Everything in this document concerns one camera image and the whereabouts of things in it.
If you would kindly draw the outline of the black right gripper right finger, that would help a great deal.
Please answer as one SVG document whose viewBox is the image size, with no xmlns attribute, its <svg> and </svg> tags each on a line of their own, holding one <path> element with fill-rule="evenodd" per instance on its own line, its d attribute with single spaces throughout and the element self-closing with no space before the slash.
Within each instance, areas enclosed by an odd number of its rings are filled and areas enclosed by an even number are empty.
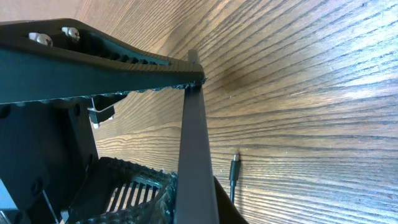
<svg viewBox="0 0 398 224">
<path fill-rule="evenodd" d="M 102 157 L 71 204 L 68 223 L 245 223 L 209 157 L 179 159 L 165 173 Z"/>
</svg>

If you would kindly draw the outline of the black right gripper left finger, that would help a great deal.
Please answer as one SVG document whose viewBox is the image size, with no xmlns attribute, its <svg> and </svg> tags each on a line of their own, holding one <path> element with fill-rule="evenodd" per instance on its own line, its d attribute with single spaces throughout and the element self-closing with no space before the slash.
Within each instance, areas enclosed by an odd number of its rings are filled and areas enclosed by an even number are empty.
<svg viewBox="0 0 398 224">
<path fill-rule="evenodd" d="M 74 19 L 1 23 L 1 103 L 186 88 L 203 67 L 139 50 Z"/>
</svg>

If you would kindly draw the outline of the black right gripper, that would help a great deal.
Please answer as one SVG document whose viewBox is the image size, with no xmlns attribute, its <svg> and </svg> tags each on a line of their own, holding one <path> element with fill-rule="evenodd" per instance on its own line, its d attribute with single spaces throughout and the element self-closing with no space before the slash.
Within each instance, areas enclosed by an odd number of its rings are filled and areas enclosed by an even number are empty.
<svg viewBox="0 0 398 224">
<path fill-rule="evenodd" d="M 92 129 L 121 95 L 1 98 L 1 222 L 85 222 L 124 206 L 126 184 L 99 157 Z"/>
</svg>

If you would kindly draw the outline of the smartphone with light screen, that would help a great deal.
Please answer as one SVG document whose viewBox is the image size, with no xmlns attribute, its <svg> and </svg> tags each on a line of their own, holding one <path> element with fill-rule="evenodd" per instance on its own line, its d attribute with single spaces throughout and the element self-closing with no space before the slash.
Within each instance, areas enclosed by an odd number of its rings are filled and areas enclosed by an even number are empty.
<svg viewBox="0 0 398 224">
<path fill-rule="evenodd" d="M 174 223 L 219 223 L 202 86 L 185 89 Z"/>
</svg>

